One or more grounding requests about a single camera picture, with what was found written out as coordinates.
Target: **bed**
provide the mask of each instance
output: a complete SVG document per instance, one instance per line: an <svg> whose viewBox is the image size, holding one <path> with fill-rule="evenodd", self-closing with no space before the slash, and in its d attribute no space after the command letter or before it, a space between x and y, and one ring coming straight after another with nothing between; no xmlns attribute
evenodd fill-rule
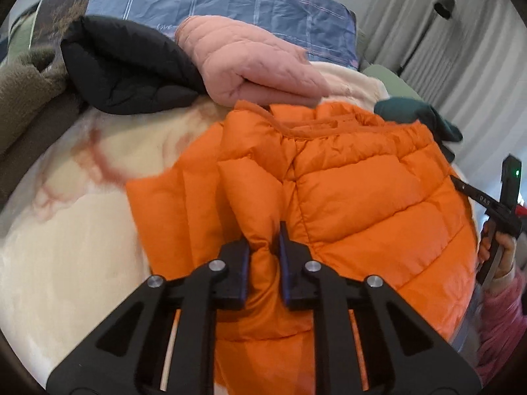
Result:
<svg viewBox="0 0 527 395"><path fill-rule="evenodd" d="M332 0L42 0L14 22L8 58L57 47L81 14L133 20L167 36L189 14L221 14L305 47L312 61L358 67L355 16ZM228 110L206 97L154 115L91 108L20 182L0 213L0 328L40 385L150 274L125 182L170 167Z"/></svg>
<svg viewBox="0 0 527 395"><path fill-rule="evenodd" d="M129 19L167 36L189 15L218 14L302 46L310 60L358 69L355 15L333 0L42 0L14 22L10 57L26 46L57 46L81 14Z"/></svg>

